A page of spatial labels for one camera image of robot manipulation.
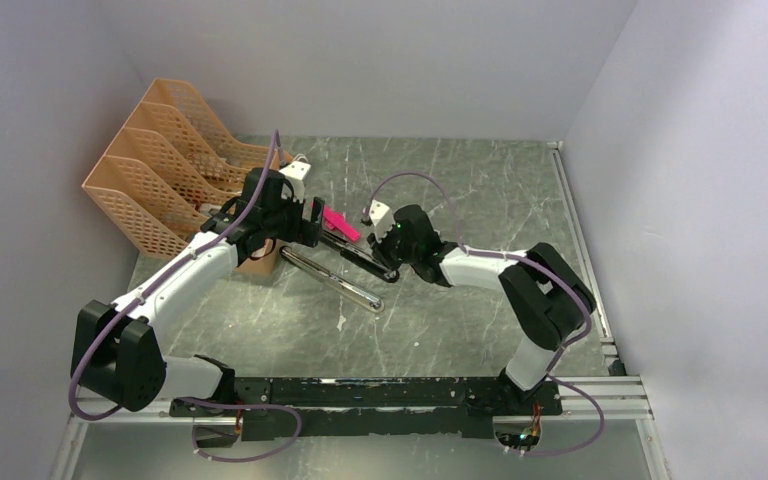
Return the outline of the beige black stapler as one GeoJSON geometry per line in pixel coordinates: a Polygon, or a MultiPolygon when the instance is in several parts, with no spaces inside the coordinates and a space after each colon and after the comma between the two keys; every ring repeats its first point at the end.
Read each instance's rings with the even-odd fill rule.
{"type": "Polygon", "coordinates": [[[279,254],[285,261],[334,290],[343,298],[371,312],[381,312],[384,310],[384,301],[381,296],[343,278],[325,266],[297,252],[295,249],[289,246],[282,246],[279,254]]]}

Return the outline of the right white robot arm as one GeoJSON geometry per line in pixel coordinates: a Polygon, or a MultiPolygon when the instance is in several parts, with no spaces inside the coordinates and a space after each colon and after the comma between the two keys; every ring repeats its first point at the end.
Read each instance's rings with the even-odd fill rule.
{"type": "Polygon", "coordinates": [[[408,265],[423,281],[505,295],[524,337],[503,369],[502,406],[522,414],[565,341],[587,326],[597,302],[560,253],[547,243],[528,250],[486,251],[445,242],[417,204],[397,210],[374,201],[364,215],[373,257],[392,270],[408,265]]]}

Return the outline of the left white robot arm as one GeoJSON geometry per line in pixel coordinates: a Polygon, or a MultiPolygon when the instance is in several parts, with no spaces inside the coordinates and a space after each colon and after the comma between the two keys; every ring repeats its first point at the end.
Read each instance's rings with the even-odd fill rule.
{"type": "Polygon", "coordinates": [[[303,216],[309,166],[292,162],[279,170],[256,168],[240,195],[210,217],[190,243],[161,270],[109,304],[87,303],[78,314],[68,401],[83,419],[77,390],[113,402],[116,410],[139,411],[155,399],[196,398],[221,416],[237,400],[234,370],[209,357],[169,357],[160,342],[173,323],[219,279],[271,252],[279,242],[318,244],[324,202],[315,198],[303,216]]]}

